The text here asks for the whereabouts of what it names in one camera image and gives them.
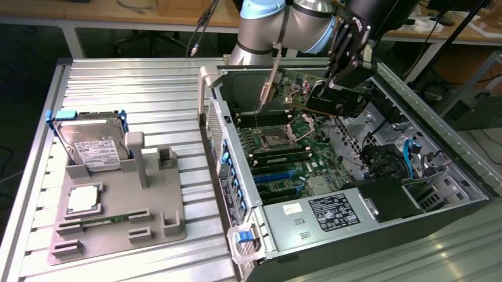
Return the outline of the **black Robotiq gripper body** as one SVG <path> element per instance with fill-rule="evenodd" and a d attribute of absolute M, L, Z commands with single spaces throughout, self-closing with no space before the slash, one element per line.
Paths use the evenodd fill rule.
<path fill-rule="evenodd" d="M 357 16 L 342 18 L 330 49 L 326 87 L 354 88 L 377 73 L 372 26 Z"/>

